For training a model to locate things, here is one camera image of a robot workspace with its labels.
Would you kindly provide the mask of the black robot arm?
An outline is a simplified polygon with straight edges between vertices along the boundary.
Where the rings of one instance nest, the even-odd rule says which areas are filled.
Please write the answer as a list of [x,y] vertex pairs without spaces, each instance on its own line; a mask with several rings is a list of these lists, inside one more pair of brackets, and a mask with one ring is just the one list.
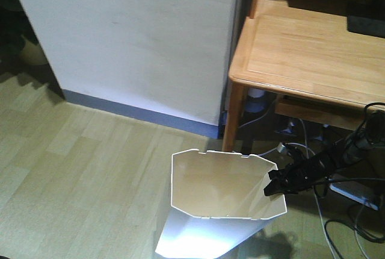
[[384,103],[366,105],[363,121],[352,134],[310,158],[298,148],[282,143],[279,151],[291,157],[293,162],[283,169],[268,172],[270,182],[263,190],[264,195],[296,194],[313,186],[331,184],[335,180],[329,180],[329,177],[336,171],[362,161],[372,149],[384,148],[384,111],[368,112],[368,108],[374,106],[383,107]]

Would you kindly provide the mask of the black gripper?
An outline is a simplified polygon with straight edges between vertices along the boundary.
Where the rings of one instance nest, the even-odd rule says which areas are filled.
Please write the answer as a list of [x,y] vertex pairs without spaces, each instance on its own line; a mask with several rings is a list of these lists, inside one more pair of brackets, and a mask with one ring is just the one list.
[[264,189],[265,196],[298,193],[311,188],[319,180],[333,174],[337,169],[333,157],[322,151],[306,158],[298,148],[284,144],[283,152],[293,159],[284,169],[268,172],[271,181]]

